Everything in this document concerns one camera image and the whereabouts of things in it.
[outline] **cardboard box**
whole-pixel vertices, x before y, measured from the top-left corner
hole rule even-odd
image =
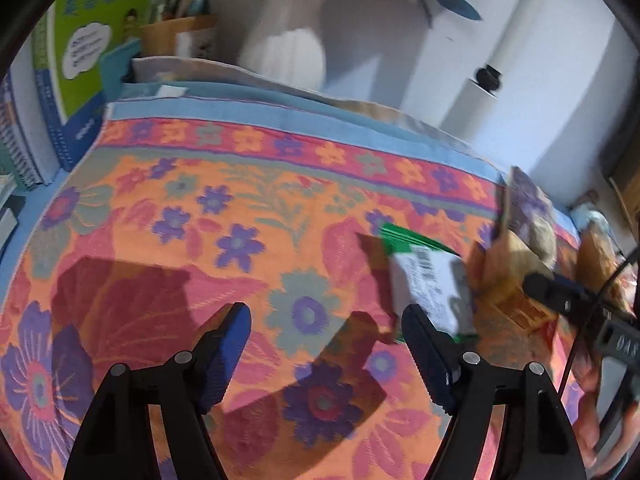
[[[145,25],[140,29],[142,55],[213,59],[217,21],[203,14]]]
[[[518,329],[531,333],[557,317],[522,291],[522,280],[530,272],[553,274],[512,231],[506,231],[487,250],[478,302],[505,314]]]

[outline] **wall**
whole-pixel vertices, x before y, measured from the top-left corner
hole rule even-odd
[[[602,0],[545,0],[471,145],[500,167],[532,171],[590,87],[615,23]]]
[[[221,60],[235,62],[263,1],[212,0],[221,18]],[[466,79],[490,58],[517,2],[468,1],[482,22],[465,20],[432,1],[429,28],[412,0],[327,0],[321,10],[328,69],[323,91],[380,102],[439,125]],[[561,132],[567,139],[576,137],[584,126],[570,128],[568,123],[603,61],[615,23],[601,0],[545,0],[523,49],[505,70],[497,105],[473,147],[498,166],[517,164],[532,171]],[[617,63],[609,87],[616,85],[618,74],[632,71],[629,56]],[[596,96],[586,105],[587,110],[603,111],[594,113],[600,122],[582,120],[593,129],[578,144],[607,135],[606,110],[615,108],[616,95]],[[566,127],[573,133],[566,133]],[[577,157],[576,168],[587,158]],[[552,180],[545,187],[561,185],[562,179]],[[565,192],[559,187],[557,193]]]
[[[590,88],[531,171],[557,202],[569,205],[593,186],[598,154],[628,105],[637,61],[638,51],[616,22]]]
[[[234,62],[264,0],[212,0],[220,12],[220,59]],[[517,0],[468,0],[472,22],[430,0],[433,28],[415,0],[327,0],[324,92],[401,108],[440,124],[466,78],[483,65]]]

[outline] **spiral notebook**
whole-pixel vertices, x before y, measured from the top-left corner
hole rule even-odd
[[[70,171],[102,126],[98,61],[139,35],[149,0],[56,0],[33,32],[33,65],[49,136]]]
[[[0,144],[2,172],[18,189],[53,181],[60,164],[38,100],[30,38],[0,83]]]

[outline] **bed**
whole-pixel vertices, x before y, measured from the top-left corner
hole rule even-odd
[[[376,235],[391,221],[468,257],[491,243],[500,172],[437,136],[326,104],[180,85],[171,98],[133,85],[110,105],[15,270],[0,323],[0,425],[14,453],[33,479],[61,479],[111,365],[160,364],[243,301],[252,334],[206,416],[230,478],[424,478],[449,419],[392,341]],[[569,261],[575,235],[559,222]],[[535,358],[558,380],[566,328],[523,339],[491,310],[474,321],[489,361]],[[570,418],[579,397],[571,382]],[[498,438],[496,422],[478,479]]]

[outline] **metal screw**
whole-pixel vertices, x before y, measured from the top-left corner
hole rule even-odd
[[[529,363],[529,370],[531,370],[536,375],[542,375],[545,373],[545,367],[540,363]]]
[[[480,356],[475,352],[465,352],[462,354],[462,358],[465,363],[469,363],[470,365],[477,365],[480,362]]]
[[[120,375],[122,375],[126,371],[127,371],[127,367],[122,363],[118,363],[118,364],[113,365],[111,367],[110,373],[114,377],[119,377]]]
[[[175,355],[174,360],[179,365],[183,365],[183,364],[188,363],[189,361],[191,361],[192,357],[193,357],[193,355],[191,354],[191,352],[189,352],[188,350],[183,350],[182,352],[178,352]]]

